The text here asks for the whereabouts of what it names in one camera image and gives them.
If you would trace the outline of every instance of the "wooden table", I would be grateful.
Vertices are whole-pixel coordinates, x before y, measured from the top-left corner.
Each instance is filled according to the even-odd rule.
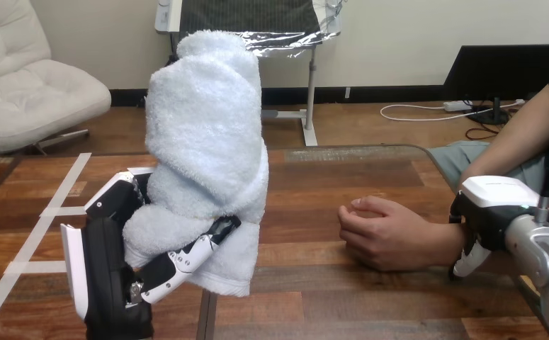
[[[510,278],[450,283],[446,268],[383,274],[344,251],[336,209],[364,195],[446,221],[453,194],[424,150],[320,147],[269,157],[251,295],[216,296],[184,284],[153,307],[155,339],[549,339]],[[84,167],[68,186],[75,162]],[[81,155],[18,158],[0,169],[0,339],[84,338],[59,231],[60,223],[84,225],[84,216],[45,208],[60,186],[67,189],[60,206],[80,207],[114,173],[153,165],[146,154]],[[45,232],[39,225],[47,219]],[[27,261],[23,246],[33,247],[30,262],[10,265],[16,256]]]

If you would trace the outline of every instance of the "robotic hand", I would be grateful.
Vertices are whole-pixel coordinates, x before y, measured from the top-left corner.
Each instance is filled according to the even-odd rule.
[[[507,251],[540,292],[541,314],[549,325],[549,197],[540,197],[519,180],[472,177],[451,207],[451,222],[472,232],[450,270],[452,278],[471,274],[493,251]]]
[[[86,227],[61,225],[70,293],[87,339],[140,340],[153,336],[151,305],[182,284],[241,221],[217,219],[182,249],[163,253],[136,270],[124,261],[122,230],[149,203],[153,168],[116,174],[85,206]]]

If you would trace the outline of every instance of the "folded towel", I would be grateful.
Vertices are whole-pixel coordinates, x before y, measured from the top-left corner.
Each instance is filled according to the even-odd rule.
[[[245,296],[268,186],[258,61],[241,38],[221,32],[189,35],[179,57],[149,82],[145,142],[158,164],[147,184],[151,204],[124,226],[125,259],[142,267],[192,242],[219,216],[236,215],[240,228],[189,281]]]

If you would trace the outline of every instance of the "human arm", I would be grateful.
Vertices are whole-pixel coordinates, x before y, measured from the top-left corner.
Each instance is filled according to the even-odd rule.
[[[380,217],[365,218],[362,212]],[[466,233],[462,224],[426,221],[399,203],[368,196],[339,208],[339,236],[365,265],[379,271],[417,271],[449,267],[460,257]],[[480,272],[521,275],[511,256],[494,252]]]
[[[505,175],[549,147],[549,85],[506,124],[489,147],[463,172],[468,177]]]

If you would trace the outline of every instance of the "white chair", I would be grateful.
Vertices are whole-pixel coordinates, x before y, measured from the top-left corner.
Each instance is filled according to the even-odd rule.
[[[0,154],[39,149],[88,134],[43,140],[105,113],[109,90],[86,72],[51,58],[29,0],[0,0]]]

